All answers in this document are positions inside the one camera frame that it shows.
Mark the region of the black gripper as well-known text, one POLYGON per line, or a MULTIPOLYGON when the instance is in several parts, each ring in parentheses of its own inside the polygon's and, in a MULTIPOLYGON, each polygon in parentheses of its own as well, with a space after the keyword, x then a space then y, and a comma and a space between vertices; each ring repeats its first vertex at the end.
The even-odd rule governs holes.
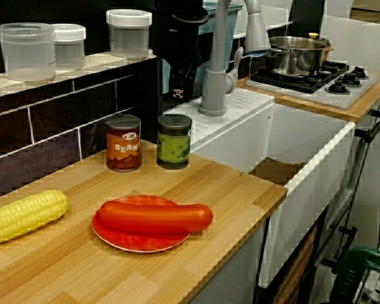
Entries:
POLYGON ((193 95, 196 71, 203 63, 199 37, 199 30, 167 30, 160 35, 160 57, 170 65, 169 92, 174 99, 193 95))

